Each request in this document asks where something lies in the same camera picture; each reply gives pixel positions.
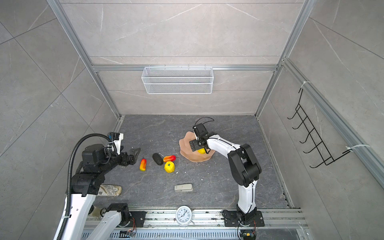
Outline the black fake avocado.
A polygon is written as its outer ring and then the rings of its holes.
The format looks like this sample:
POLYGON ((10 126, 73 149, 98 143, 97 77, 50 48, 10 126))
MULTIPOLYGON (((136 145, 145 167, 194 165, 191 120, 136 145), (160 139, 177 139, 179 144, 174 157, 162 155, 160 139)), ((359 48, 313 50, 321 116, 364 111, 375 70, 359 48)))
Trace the black fake avocado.
POLYGON ((164 164, 164 156, 160 153, 154 153, 152 158, 157 165, 162 166, 164 164))

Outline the round yellow fake lemon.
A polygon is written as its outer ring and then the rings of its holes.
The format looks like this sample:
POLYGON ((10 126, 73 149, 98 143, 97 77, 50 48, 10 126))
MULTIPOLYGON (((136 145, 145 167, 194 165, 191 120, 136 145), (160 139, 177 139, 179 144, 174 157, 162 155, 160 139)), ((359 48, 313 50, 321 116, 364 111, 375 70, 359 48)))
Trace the round yellow fake lemon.
POLYGON ((167 173, 173 173, 175 171, 175 164, 172 161, 165 163, 164 169, 167 173))

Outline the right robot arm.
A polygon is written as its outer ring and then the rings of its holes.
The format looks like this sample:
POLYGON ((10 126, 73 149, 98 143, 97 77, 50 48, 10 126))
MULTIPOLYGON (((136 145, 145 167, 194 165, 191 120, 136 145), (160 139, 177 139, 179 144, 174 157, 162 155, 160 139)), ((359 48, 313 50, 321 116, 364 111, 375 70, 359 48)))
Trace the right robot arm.
POLYGON ((231 143, 219 135, 196 137, 189 145, 193 152, 203 149, 205 153, 216 151, 227 157, 231 174, 239 186, 237 218, 244 226, 251 224, 257 215, 256 186, 262 172, 251 146, 231 143))

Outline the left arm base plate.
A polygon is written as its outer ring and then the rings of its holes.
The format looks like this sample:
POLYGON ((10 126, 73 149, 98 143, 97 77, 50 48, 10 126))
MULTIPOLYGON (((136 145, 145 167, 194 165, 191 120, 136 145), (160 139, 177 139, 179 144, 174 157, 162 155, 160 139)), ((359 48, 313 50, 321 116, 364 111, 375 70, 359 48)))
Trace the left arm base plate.
POLYGON ((147 212, 145 211, 134 211, 130 212, 128 215, 123 214, 122 221, 119 224, 120 228, 133 228, 138 227, 142 228, 146 219, 147 212))

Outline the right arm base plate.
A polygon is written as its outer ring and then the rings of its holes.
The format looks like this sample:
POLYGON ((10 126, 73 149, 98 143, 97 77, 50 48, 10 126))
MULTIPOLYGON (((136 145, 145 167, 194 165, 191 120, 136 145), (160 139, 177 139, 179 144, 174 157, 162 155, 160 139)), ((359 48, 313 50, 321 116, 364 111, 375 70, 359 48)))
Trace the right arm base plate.
POLYGON ((242 211, 228 211, 223 210, 222 216, 225 221, 226 227, 237 227, 237 226, 251 226, 251 227, 264 227, 264 217, 261 211, 254 209, 248 214, 242 211))

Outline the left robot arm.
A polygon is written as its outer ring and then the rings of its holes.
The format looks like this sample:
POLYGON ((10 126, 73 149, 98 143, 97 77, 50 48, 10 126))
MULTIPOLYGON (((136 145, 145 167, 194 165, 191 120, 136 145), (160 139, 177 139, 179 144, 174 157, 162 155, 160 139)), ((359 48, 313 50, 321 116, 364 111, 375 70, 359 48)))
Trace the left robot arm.
POLYGON ((134 165, 141 149, 131 149, 119 155, 102 144, 94 144, 82 152, 82 161, 72 174, 73 164, 69 166, 66 205, 56 231, 55 240, 79 240, 99 193, 105 175, 117 166, 134 165))

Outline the red orange fake fruit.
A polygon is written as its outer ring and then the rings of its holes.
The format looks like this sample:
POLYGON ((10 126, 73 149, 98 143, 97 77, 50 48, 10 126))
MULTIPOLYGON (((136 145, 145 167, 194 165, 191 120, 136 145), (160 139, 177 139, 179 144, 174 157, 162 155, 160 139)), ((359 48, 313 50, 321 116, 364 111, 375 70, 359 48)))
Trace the red orange fake fruit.
POLYGON ((146 167, 147 167, 147 160, 146 159, 142 159, 141 162, 140 162, 140 171, 142 172, 145 172, 146 171, 146 167))

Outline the long yellow fake fruit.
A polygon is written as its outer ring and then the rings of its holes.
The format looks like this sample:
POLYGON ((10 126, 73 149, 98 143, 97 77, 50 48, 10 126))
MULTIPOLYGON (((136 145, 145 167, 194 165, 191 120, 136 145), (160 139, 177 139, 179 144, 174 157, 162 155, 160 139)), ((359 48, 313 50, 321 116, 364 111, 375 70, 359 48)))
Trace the long yellow fake fruit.
POLYGON ((200 154, 206 154, 207 152, 206 152, 205 148, 202 148, 202 149, 199 149, 199 150, 198 150, 198 153, 200 153, 200 154))

